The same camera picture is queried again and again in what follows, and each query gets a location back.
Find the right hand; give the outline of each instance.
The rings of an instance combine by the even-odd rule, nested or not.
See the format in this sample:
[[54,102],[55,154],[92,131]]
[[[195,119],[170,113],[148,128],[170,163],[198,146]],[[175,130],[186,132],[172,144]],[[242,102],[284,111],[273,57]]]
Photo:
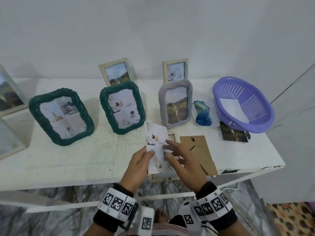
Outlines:
[[[163,148],[173,152],[167,152],[165,158],[184,185],[197,194],[203,185],[208,182],[206,173],[188,148],[171,140],[166,140],[166,143],[168,145],[163,145]],[[181,156],[183,159],[177,160],[175,156]]]

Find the plastic container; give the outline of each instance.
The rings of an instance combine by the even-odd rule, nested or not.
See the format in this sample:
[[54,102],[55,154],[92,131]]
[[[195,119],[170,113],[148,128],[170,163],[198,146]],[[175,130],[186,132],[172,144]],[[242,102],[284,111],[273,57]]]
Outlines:
[[[253,133],[266,132],[275,119],[272,106],[263,93],[254,85],[236,78],[223,77],[213,85],[215,108],[221,122],[230,128]],[[241,108],[249,123],[239,121],[232,117],[223,108],[220,98],[238,99]]]
[[220,126],[219,119],[218,119],[218,117],[217,117],[217,115],[216,115],[216,113],[215,113],[215,108],[212,106],[211,103],[205,102],[205,101],[203,101],[203,102],[205,103],[206,106],[208,106],[208,107],[210,108],[209,116],[210,116],[210,120],[211,120],[212,123],[211,123],[210,126],[201,126],[201,125],[198,125],[198,124],[196,123],[197,109],[196,109],[195,105],[193,104],[193,106],[192,106],[192,117],[193,117],[193,119],[194,119],[195,124],[196,124],[198,127],[218,127],[218,126]]

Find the blue ocean wave figure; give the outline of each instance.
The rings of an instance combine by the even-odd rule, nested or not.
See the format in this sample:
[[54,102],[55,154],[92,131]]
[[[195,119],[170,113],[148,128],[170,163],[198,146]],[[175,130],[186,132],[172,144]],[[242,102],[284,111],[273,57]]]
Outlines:
[[200,126],[211,126],[210,108],[203,101],[195,101],[194,104],[197,109],[196,123]]

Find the cat photo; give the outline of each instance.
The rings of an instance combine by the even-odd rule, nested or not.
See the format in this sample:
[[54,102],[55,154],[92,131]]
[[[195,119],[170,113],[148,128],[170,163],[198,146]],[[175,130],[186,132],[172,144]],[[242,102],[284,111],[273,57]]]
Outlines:
[[187,110],[187,88],[178,87],[170,89],[166,92],[165,97],[167,103],[168,123],[174,124],[181,120],[185,120],[188,116]]

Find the gray twisted picture frame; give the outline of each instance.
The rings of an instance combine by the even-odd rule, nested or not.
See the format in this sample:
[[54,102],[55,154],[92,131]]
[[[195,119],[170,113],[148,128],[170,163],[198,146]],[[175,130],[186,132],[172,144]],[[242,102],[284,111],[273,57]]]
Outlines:
[[[187,118],[185,120],[180,120],[176,123],[169,123],[168,122],[168,115],[167,115],[167,103],[166,103],[166,93],[168,90],[176,89],[178,87],[185,87],[187,88]],[[176,82],[168,82],[162,85],[158,93],[158,101],[160,104],[160,114],[162,119],[162,125],[171,129],[176,126],[183,125],[190,121],[192,117],[192,84],[189,80],[183,79]]]

